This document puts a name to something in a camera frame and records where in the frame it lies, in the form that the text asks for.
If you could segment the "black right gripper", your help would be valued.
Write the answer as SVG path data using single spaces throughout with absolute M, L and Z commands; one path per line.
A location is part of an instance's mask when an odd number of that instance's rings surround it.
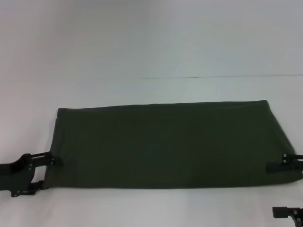
M 279 173 L 288 171 L 303 171 L 303 156 L 283 154 L 282 161 L 266 163 L 266 173 Z M 293 218 L 295 227 L 303 226 L 303 209 L 302 208 L 289 208 L 289 207 L 273 207 L 272 214 L 274 218 Z

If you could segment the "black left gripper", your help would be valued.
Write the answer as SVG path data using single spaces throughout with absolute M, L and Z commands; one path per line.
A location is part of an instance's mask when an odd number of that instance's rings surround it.
M 51 152 L 24 154 L 17 161 L 0 165 L 0 190 L 9 191 L 11 197 L 35 195 L 40 190 L 47 190 L 45 181 L 32 183 L 35 175 L 34 167 L 62 166 L 62 160 Z

